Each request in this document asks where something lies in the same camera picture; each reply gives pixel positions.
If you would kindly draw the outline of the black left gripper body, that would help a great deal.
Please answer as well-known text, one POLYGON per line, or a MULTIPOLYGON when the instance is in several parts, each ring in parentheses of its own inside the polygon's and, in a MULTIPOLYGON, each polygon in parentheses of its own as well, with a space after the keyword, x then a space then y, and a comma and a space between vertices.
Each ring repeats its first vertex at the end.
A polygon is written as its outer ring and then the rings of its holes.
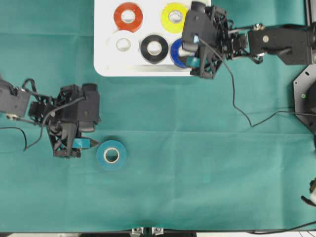
POLYGON ((80 87, 73 84, 62 87, 56 98, 42 95, 30 105, 28 116, 41 130, 46 129, 55 157, 81 157, 80 150, 73 148, 74 139, 81 136, 79 122, 67 118, 66 112, 74 112, 74 105, 83 98, 80 87))

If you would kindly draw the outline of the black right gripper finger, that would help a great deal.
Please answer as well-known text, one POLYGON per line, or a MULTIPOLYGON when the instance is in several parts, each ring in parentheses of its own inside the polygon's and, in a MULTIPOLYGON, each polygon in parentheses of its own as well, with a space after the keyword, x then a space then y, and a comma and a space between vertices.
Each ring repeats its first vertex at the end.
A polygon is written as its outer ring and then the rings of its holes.
POLYGON ((186 58, 186 66, 187 67, 199 67, 200 66, 200 59, 197 57, 187 57, 186 58))

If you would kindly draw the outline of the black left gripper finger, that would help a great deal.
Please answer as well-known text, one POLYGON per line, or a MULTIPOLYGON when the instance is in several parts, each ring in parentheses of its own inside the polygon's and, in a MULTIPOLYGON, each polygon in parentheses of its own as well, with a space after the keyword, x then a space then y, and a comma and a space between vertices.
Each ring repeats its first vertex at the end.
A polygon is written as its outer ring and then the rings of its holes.
POLYGON ((73 148, 79 150, 90 149, 98 146, 100 143, 90 138, 75 138, 73 141, 73 148))

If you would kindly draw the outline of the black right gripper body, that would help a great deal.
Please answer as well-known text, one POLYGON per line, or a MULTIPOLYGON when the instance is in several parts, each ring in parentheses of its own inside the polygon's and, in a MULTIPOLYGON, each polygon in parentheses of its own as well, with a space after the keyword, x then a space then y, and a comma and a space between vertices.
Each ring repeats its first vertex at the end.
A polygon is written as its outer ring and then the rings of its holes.
POLYGON ((199 67, 189 67, 190 74, 203 79, 213 79, 225 60, 239 59, 248 57, 247 36, 241 34, 241 28, 233 28, 233 20, 228 18, 225 9, 216 7, 215 19, 217 22, 217 42, 210 45, 203 40, 199 41, 196 52, 193 56, 200 59, 199 67))

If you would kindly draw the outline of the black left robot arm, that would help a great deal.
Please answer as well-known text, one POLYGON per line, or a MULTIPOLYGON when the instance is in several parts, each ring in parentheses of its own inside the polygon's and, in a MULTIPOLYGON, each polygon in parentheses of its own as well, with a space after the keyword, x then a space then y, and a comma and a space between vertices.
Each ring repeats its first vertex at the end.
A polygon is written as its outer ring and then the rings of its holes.
POLYGON ((53 155, 79 158, 82 150, 99 145, 85 133, 100 122, 100 94, 94 83, 71 84, 60 88, 56 97, 37 92, 33 79, 21 87, 0 81, 0 111, 10 120, 22 121, 47 131, 53 155))

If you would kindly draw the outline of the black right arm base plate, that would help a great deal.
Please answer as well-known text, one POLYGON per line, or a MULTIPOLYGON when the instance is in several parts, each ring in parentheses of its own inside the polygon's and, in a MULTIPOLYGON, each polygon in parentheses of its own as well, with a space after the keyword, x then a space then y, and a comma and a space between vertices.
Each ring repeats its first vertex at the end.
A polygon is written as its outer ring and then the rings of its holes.
POLYGON ((310 132, 316 134, 316 65, 309 65, 293 81, 294 108, 296 113, 311 114, 296 115, 310 132))

